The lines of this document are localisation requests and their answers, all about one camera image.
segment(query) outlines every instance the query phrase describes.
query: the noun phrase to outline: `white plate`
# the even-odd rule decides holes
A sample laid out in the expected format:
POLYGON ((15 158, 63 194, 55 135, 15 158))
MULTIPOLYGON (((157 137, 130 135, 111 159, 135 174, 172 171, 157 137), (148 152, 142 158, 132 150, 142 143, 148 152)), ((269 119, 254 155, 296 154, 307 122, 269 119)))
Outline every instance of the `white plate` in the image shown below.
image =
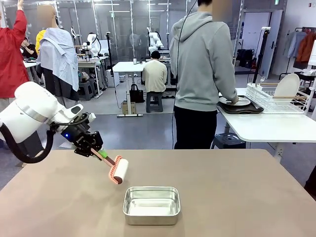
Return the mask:
POLYGON ((296 74, 285 76, 277 85, 274 96, 295 96, 300 88, 300 78, 296 74))
POLYGON ((250 100, 244 97, 239 97, 239 101, 236 104, 231 104, 230 100, 227 100, 224 97, 219 98, 219 102, 226 104, 226 105, 232 105, 232 106, 246 106, 250 104, 250 100))

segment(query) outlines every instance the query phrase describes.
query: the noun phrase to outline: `brown table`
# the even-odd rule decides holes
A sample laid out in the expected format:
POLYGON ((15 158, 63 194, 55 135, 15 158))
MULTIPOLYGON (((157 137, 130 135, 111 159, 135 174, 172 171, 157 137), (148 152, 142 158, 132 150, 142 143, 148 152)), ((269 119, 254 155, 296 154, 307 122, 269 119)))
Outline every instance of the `brown table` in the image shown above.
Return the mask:
POLYGON ((108 167, 52 151, 0 191, 1 237, 315 237, 316 202, 263 150, 120 150, 129 160, 115 186, 108 167), (131 186, 178 189, 175 226, 129 226, 131 186))

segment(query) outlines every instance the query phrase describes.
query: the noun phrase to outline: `stainless steel container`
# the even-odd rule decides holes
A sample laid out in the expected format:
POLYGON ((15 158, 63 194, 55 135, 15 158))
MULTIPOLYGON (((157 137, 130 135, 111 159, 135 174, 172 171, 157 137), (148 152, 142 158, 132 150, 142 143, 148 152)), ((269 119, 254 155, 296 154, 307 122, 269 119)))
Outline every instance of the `stainless steel container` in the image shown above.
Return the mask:
POLYGON ((180 213, 178 190, 173 187, 131 187, 123 212, 129 225, 175 225, 180 213))

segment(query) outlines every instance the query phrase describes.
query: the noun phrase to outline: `black tray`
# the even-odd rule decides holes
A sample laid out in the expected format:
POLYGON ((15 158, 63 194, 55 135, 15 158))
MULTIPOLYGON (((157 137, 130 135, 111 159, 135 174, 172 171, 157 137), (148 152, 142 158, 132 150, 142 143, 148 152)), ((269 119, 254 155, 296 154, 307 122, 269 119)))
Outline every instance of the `black tray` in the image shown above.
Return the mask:
MULTIPOLYGON (((239 97, 247 98, 248 100, 250 100, 248 97, 244 95, 240 95, 239 97)), ((226 105, 221 102, 218 102, 217 105, 221 107, 227 114, 240 114, 240 115, 259 114, 264 110, 261 106, 259 106, 257 103, 253 102, 252 100, 250 100, 249 105, 245 105, 245 106, 226 105)))

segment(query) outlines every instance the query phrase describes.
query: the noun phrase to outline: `hand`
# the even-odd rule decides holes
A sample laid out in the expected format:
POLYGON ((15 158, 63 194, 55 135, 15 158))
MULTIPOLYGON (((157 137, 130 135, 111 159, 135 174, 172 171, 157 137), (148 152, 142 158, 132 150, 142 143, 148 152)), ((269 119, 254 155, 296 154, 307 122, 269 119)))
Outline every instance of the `hand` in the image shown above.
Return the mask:
POLYGON ((234 99, 231 100, 232 104, 234 105, 235 103, 237 103, 239 101, 239 97, 236 96, 234 99))
POLYGON ((24 0, 18 0, 18 10, 22 10, 24 0))

